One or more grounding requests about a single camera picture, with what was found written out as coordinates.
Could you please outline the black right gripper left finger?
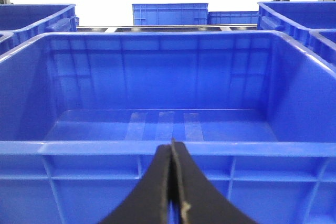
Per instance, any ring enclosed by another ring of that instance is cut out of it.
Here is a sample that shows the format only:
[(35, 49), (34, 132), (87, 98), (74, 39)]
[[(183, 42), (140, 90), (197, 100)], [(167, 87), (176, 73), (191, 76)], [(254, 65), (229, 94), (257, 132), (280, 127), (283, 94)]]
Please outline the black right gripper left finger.
[(167, 223), (171, 158), (170, 145), (158, 146), (135, 188), (100, 223)]

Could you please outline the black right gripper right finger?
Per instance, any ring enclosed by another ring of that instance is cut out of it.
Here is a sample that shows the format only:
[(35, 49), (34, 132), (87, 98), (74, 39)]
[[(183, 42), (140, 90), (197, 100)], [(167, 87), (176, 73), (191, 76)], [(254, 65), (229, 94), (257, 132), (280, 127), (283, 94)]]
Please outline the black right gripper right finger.
[(183, 142), (171, 148), (179, 223), (256, 223), (213, 186)]

